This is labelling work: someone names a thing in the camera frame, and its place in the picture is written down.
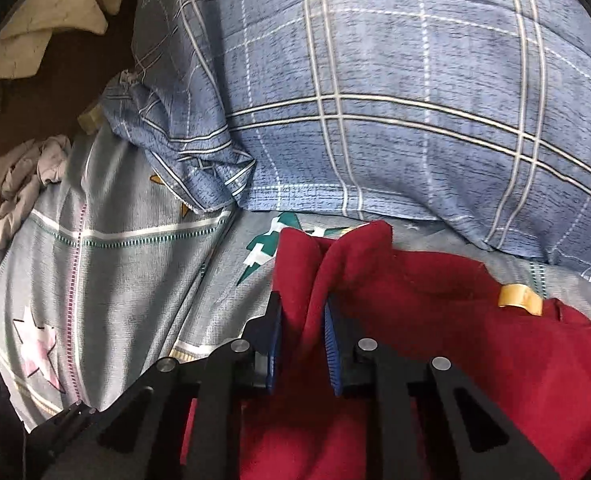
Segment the red knit garment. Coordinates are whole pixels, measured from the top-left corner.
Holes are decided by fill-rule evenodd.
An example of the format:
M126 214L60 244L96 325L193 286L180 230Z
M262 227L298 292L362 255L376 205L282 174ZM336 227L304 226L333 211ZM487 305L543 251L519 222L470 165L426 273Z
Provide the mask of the red knit garment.
M232 338L279 292L283 336L276 390L245 404L245 479L361 479L367 406L329 380L324 306L367 337L420 363L443 356L495 402L561 478L591 478L591 319L559 299L538 313L499 303L483 263L397 248L375 221L332 237L282 214L277 229L245 218L214 252L184 350Z

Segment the grey patterned bed sheet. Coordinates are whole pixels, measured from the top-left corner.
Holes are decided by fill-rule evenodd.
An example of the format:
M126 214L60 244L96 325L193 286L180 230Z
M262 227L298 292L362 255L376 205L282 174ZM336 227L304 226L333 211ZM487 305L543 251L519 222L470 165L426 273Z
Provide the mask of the grey patterned bed sheet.
M162 356L189 361L266 308L279 235L337 238L356 221L244 211L198 216L135 145L102 128L71 141L0 264L0 368L27 428L111 404Z

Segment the grey crumpled cloth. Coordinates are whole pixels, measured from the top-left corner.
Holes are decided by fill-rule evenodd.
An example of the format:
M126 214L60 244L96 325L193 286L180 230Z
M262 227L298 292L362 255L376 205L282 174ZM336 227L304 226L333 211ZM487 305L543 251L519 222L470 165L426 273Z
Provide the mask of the grey crumpled cloth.
M71 147L67 136L50 136L23 142L0 157L0 264L40 193L63 179Z

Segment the blue plaid pillow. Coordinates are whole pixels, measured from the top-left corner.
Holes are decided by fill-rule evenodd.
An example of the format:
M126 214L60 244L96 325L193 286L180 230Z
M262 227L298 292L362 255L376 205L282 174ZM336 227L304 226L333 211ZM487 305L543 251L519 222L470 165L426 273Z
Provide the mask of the blue plaid pillow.
M579 0L139 0L102 96L198 214L442 221L591 282Z

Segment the beige cloth pile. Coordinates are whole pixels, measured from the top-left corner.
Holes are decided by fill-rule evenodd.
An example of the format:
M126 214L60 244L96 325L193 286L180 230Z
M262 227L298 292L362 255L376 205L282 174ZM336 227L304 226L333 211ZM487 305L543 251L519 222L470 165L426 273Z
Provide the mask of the beige cloth pile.
M53 34L77 29L103 35L122 0L24 0L0 30L0 79L34 76Z

